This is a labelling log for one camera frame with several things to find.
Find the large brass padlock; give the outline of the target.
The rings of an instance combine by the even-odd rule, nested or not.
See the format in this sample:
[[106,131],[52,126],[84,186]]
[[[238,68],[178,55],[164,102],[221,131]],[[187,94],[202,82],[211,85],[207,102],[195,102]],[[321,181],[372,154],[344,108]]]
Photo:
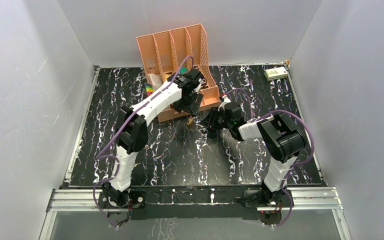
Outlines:
[[188,128],[191,128],[194,125],[194,122],[195,122],[194,117],[193,116],[189,116],[187,118],[186,126]]

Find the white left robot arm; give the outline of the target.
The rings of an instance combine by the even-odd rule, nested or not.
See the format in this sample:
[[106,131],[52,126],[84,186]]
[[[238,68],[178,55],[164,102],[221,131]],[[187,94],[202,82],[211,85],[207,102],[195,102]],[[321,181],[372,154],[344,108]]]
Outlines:
[[105,198],[115,207],[124,208],[129,203],[132,171],[138,153],[148,144],[149,124],[168,107],[178,113],[196,115],[205,81],[204,75],[195,68],[183,74],[176,72],[146,99],[121,109],[117,118],[120,128],[110,140],[116,149],[114,168],[112,176],[102,185]]

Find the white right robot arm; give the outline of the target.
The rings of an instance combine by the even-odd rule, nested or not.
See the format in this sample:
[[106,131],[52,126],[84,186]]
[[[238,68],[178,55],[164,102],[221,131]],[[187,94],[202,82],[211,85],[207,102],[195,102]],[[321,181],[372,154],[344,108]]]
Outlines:
[[315,142],[308,126],[296,114],[286,110],[271,111],[257,120],[246,122],[242,109],[235,102],[211,108],[201,122],[208,133],[229,130],[243,142],[262,139],[270,155],[268,172],[260,191],[245,191],[238,202],[245,207],[275,207],[287,192],[287,178],[294,167],[307,164],[314,155]]

